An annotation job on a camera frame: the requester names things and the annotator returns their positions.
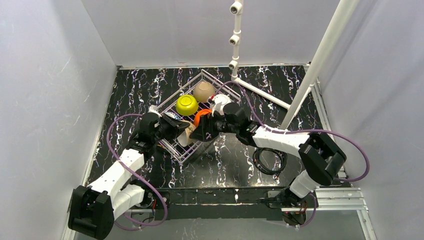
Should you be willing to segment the beige bowl white inside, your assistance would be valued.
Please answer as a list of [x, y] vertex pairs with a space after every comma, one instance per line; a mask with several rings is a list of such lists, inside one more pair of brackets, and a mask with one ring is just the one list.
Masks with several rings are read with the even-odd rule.
[[214, 86], [207, 81], [200, 81], [193, 89], [194, 98], [200, 103], [206, 103], [216, 92]]

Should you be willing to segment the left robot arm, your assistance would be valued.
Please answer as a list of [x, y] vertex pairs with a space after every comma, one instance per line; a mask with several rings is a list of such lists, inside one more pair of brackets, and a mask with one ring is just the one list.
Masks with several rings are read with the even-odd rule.
[[145, 189], [127, 184], [132, 176], [152, 190], [163, 205], [163, 217], [167, 217], [168, 207], [162, 195], [136, 171], [150, 158], [160, 140], [176, 139], [190, 124], [157, 112], [139, 114], [138, 117], [139, 125], [122, 154], [117, 155], [113, 147], [109, 148], [116, 158], [113, 165], [89, 185], [73, 189], [67, 222], [69, 229], [104, 240], [118, 217], [143, 202]]

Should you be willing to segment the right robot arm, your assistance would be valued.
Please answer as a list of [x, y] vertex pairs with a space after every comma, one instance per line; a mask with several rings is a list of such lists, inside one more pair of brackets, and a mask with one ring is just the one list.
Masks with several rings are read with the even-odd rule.
[[308, 194], [321, 186], [330, 186], [347, 157], [332, 138], [323, 132], [279, 133], [248, 119], [237, 103], [228, 103], [223, 113], [217, 111], [200, 116], [197, 128], [190, 138], [209, 142], [219, 133], [235, 134], [244, 145], [270, 149], [301, 159], [304, 166], [289, 186], [274, 197], [259, 199], [269, 207], [297, 206]]

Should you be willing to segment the yellow-green bowl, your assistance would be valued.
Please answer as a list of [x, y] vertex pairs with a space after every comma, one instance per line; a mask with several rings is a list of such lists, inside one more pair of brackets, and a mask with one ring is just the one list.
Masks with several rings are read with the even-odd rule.
[[193, 95], [181, 95], [176, 101], [176, 112], [182, 116], [190, 116], [198, 111], [199, 104]]

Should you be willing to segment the orange bowl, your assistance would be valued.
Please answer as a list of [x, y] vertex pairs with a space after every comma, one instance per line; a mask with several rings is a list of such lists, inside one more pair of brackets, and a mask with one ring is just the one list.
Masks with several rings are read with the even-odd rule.
[[201, 118], [201, 116], [208, 115], [208, 114], [211, 114], [211, 113], [212, 113], [212, 110], [211, 110], [211, 109], [209, 109], [209, 108], [199, 110], [199, 111], [196, 113], [195, 117], [194, 117], [193, 124], [194, 124], [196, 127], [198, 127], [198, 126], [199, 126], [199, 123], [200, 123], [200, 118]]

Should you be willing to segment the red patterned bowl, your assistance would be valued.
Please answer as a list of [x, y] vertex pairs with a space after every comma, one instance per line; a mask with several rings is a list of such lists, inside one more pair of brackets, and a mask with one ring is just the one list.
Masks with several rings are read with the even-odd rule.
[[181, 116], [179, 116], [177, 113], [174, 113], [174, 112], [167, 111], [167, 112], [165, 112], [163, 114], [166, 115], [166, 116], [168, 116], [168, 117], [170, 117], [170, 118], [172, 118], [172, 119], [175, 119], [175, 120], [179, 120], [180, 121], [182, 119]]

